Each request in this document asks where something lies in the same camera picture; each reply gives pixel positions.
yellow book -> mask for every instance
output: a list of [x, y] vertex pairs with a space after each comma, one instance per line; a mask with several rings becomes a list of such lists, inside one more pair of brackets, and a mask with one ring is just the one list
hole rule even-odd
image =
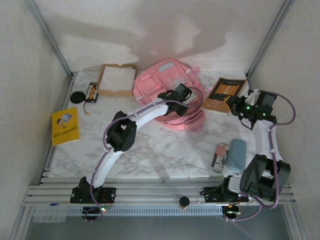
[[80, 138], [76, 107], [52, 114], [52, 145], [57, 146]]

cartoon illustration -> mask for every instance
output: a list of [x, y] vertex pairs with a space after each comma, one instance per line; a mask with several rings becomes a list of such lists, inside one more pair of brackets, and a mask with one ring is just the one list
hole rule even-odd
[[72, 115], [69, 113], [66, 113], [65, 115], [63, 115], [61, 118], [59, 118], [56, 123], [62, 127], [62, 128], [66, 128], [69, 124], [70, 119], [72, 118]]

wire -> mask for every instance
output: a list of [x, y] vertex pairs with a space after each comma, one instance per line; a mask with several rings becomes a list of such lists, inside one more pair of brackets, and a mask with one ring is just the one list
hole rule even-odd
[[85, 112], [86, 115], [90, 115], [90, 113], [88, 113], [88, 112], [86, 111], [86, 109], [85, 109], [86, 103], [87, 103], [87, 102], [85, 101], [84, 104], [83, 104], [83, 111]]
[[[102, 197], [102, 199], [105, 201], [105, 204], [104, 204], [103, 208], [105, 208], [105, 207], [107, 206], [107, 204], [110, 204], [110, 208], [112, 208], [112, 203], [109, 202], [109, 201], [106, 199], [106, 196], [105, 196], [104, 194], [101, 194], [101, 197]], [[91, 211], [93, 211], [93, 210], [95, 210], [95, 209], [97, 209], [97, 208], [98, 208], [97, 206], [94, 206], [94, 207], [90, 208], [89, 210], [87, 210], [87, 211], [85, 212], [85, 215], [84, 215], [84, 217], [83, 217], [85, 222], [87, 221], [87, 216], [88, 216], [89, 212], [91, 212]]]
[[[129, 119], [129, 118], [131, 118], [131, 117], [133, 117], [133, 116], [136, 116], [136, 115], [140, 114], [141, 112], [143, 112], [143, 111], [145, 111], [145, 110], [148, 110], [148, 109], [150, 109], [150, 108], [154, 108], [154, 107], [156, 107], [156, 106], [158, 106], [158, 105], [160, 105], [160, 104], [176, 103], [176, 104], [180, 104], [181, 106], [184, 106], [184, 107], [187, 107], [187, 108], [200, 108], [201, 105], [202, 105], [203, 102], [204, 102], [204, 95], [203, 95], [202, 91], [199, 90], [199, 89], [196, 88], [196, 87], [189, 87], [189, 89], [197, 90], [197, 91], [200, 93], [199, 96], [200, 96], [200, 100], [201, 100], [201, 101], [200, 101], [199, 104], [193, 105], [193, 106], [192, 106], [192, 105], [189, 106], [189, 105], [186, 105], [186, 104], [184, 104], [184, 103], [182, 103], [182, 102], [179, 102], [179, 101], [176, 101], [176, 100], [164, 100], [164, 101], [159, 101], [159, 102], [156, 102], [155, 104], [151, 104], [151, 105], [149, 105], [149, 106], [146, 106], [146, 107], [142, 108], [141, 110], [139, 110], [139, 111], [137, 111], [137, 112], [135, 112], [135, 113], [133, 113], [133, 114], [131, 114], [131, 115], [127, 115], [127, 116], [123, 116], [123, 117], [119, 117], [119, 118], [117, 118], [117, 119], [114, 119], [114, 120], [106, 127], [106, 129], [105, 129], [104, 132], [103, 132], [102, 142], [103, 142], [104, 148], [105, 148], [107, 151], [102, 155], [100, 161], [99, 161], [98, 164], [96, 165], [96, 167], [95, 167], [95, 169], [94, 169], [94, 172], [93, 172], [93, 174], [92, 174], [92, 177], [91, 177], [91, 182], [90, 182], [90, 187], [89, 187], [90, 196], [91, 196], [91, 198], [92, 198], [92, 201], [93, 201], [93, 202], [95, 203], [95, 205], [100, 209], [100, 212], [101, 212], [101, 215], [98, 216], [98, 217], [95, 219], [95, 221], [98, 220], [98, 219], [100, 219], [100, 218], [104, 215], [104, 213], [103, 213], [103, 210], [102, 210], [100, 204], [97, 202], [97, 200], [96, 200], [96, 198], [95, 198], [95, 196], [94, 196], [94, 194], [93, 194], [93, 184], [94, 184], [94, 179], [95, 179], [95, 177], [96, 177], [96, 174], [97, 174], [97, 172], [98, 172], [98, 169], [99, 169], [100, 165], [101, 165], [102, 162], [104, 161], [105, 156], [106, 156], [106, 155], [108, 154], [108, 152], [110, 152], [110, 150], [111, 150], [111, 147], [108, 147], [108, 146], [107, 146], [107, 143], [106, 143], [107, 133], [108, 133], [109, 129], [111, 128], [111, 126], [112, 126], [113, 124], [115, 124], [116, 122], [118, 122], [118, 121], [121, 121], [121, 120], [124, 120], [124, 119]], [[87, 213], [88, 213], [89, 211], [92, 211], [93, 209], [96, 209], [97, 207], [93, 207], [93, 208], [89, 209], [89, 210], [87, 211]]]
[[205, 196], [205, 195], [207, 195], [207, 194], [212, 195], [213, 193], [220, 191], [220, 190], [221, 190], [221, 187], [222, 187], [222, 184], [220, 184], [219, 186], [217, 186], [217, 187], [214, 188], [214, 189], [210, 189], [210, 190], [206, 190], [206, 191], [201, 191], [201, 192], [199, 192], [199, 194], [202, 195], [202, 196]]
[[247, 129], [252, 130], [252, 128], [248, 127], [247, 125], [245, 125], [245, 124], [242, 122], [242, 119], [240, 120], [240, 123], [242, 124], [242, 126], [246, 127]]
[[241, 203], [241, 198], [239, 197], [239, 214], [241, 214], [240, 203]]
[[238, 205], [238, 204], [239, 204], [239, 206], [240, 206], [240, 198], [239, 198], [239, 201], [238, 201], [238, 202], [236, 202], [236, 203], [234, 203], [234, 204], [229, 205], [229, 207], [233, 207], [233, 206], [236, 206], [236, 205]]
[[[273, 171], [274, 171], [274, 183], [275, 183], [275, 198], [274, 198], [274, 202], [273, 202], [272, 205], [266, 205], [258, 197], [252, 196], [252, 198], [255, 199], [260, 204], [259, 210], [255, 214], [253, 214], [251, 216], [248, 216], [248, 217], [245, 217], [245, 218], [241, 218], [241, 219], [234, 219], [234, 220], [232, 220], [233, 222], [239, 222], [239, 221], [252, 219], [253, 217], [257, 216], [260, 213], [262, 207], [265, 207], [267, 209], [274, 209], [278, 205], [278, 202], [279, 202], [279, 194], [280, 194], [279, 176], [278, 176], [278, 167], [277, 167], [276, 154], [275, 154], [274, 151], [272, 151], [274, 149], [274, 142], [272, 140], [272, 132], [271, 132], [271, 130], [276, 126], [284, 126], [284, 125], [291, 124], [296, 119], [296, 109], [295, 109], [295, 106], [293, 105], [293, 103], [288, 98], [286, 98], [285, 96], [283, 96], [283, 95], [281, 95], [279, 93], [276, 93], [276, 92], [272, 92], [272, 91], [270, 93], [275, 94], [275, 95], [283, 98], [284, 100], [286, 100], [289, 103], [289, 105], [291, 106], [292, 111], [293, 111], [293, 116], [292, 116], [292, 119], [290, 121], [282, 122], [282, 123], [275, 123], [275, 124], [270, 126], [270, 128], [269, 128], [270, 131], [268, 132], [271, 155], [272, 155], [272, 160], [273, 160]], [[241, 195], [242, 196], [248, 196], [248, 194], [246, 194], [246, 193], [241, 193]]]

white marble tabletop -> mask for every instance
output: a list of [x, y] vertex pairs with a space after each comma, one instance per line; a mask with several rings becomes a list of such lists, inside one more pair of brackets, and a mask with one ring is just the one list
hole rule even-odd
[[[72, 92], [86, 93], [89, 82], [97, 82], [99, 71], [80, 71]], [[219, 77], [244, 79], [241, 71], [203, 71], [199, 79], [205, 88], [213, 87]], [[80, 140], [57, 146], [50, 166], [49, 178], [83, 177], [98, 163], [103, 152], [102, 136], [107, 125], [118, 111], [124, 113], [139, 108], [133, 97], [99, 96], [97, 103], [68, 103], [77, 107]], [[210, 110], [205, 111], [205, 123], [200, 133], [172, 131], [155, 121], [142, 126], [136, 134], [131, 149], [123, 153], [111, 168], [108, 178], [196, 178], [223, 177], [231, 174], [227, 168], [222, 173], [211, 169], [216, 145], [243, 139], [247, 143], [246, 165], [256, 150], [255, 137], [243, 127], [238, 118]]]

white enclosure wall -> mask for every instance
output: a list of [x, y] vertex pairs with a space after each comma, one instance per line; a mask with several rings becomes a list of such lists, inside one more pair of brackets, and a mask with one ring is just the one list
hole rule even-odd
[[8, 239], [68, 80], [22, 0], [0, 2], [0, 56], [0, 239]]
[[[285, 95], [297, 117], [277, 130], [283, 159], [291, 164], [291, 183], [311, 240], [320, 239], [320, 1], [295, 1], [252, 79], [252, 86]], [[275, 102], [278, 122], [292, 116]]]
[[36, 0], [71, 71], [175, 57], [246, 71], [283, 0]]

